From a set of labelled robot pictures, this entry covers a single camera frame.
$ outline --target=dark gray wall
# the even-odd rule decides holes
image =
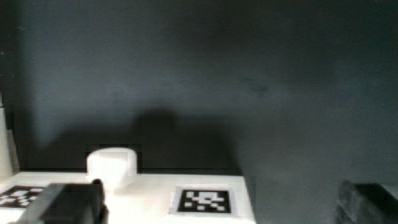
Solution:
[[[398,182],[397,3],[6,2],[24,168],[141,144],[148,172],[243,171],[260,224],[333,223],[342,180]]]

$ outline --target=white cylinder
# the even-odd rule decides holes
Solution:
[[[106,148],[88,157],[88,177],[102,179],[106,190],[118,190],[138,177],[138,154],[129,148]]]
[[[13,176],[13,164],[8,144],[8,126],[4,117],[4,107],[0,105],[0,181]]]

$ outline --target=white table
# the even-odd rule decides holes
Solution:
[[[22,172],[0,182],[0,191],[13,184],[47,185],[51,183],[88,183],[88,174]],[[235,217],[207,217],[170,213],[177,187],[187,185],[225,186],[234,189],[239,212]],[[106,204],[111,211],[109,224],[257,224],[243,176],[143,174],[123,191],[106,192]],[[0,210],[0,224],[19,220],[20,215],[20,210]]]

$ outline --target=white surface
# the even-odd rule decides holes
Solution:
[[[10,157],[8,127],[4,118],[4,108],[0,107],[0,181],[6,180],[12,176],[13,176],[13,164]]]
[[[88,157],[90,179],[102,179],[107,190],[123,188],[138,176],[138,154],[129,148],[106,148]]]
[[[12,184],[88,183],[86,173],[22,172],[3,183],[0,191]],[[177,188],[184,185],[227,185],[235,192],[237,217],[198,217],[170,213]],[[106,204],[111,210],[109,224],[255,224],[255,215],[244,177],[207,175],[138,175],[125,190],[107,192]],[[15,221],[22,211],[0,210],[0,224]]]

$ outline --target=black object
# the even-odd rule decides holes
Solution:
[[[397,224],[398,200],[381,184],[340,186],[337,224]]]
[[[17,224],[107,224],[104,183],[52,184]]]

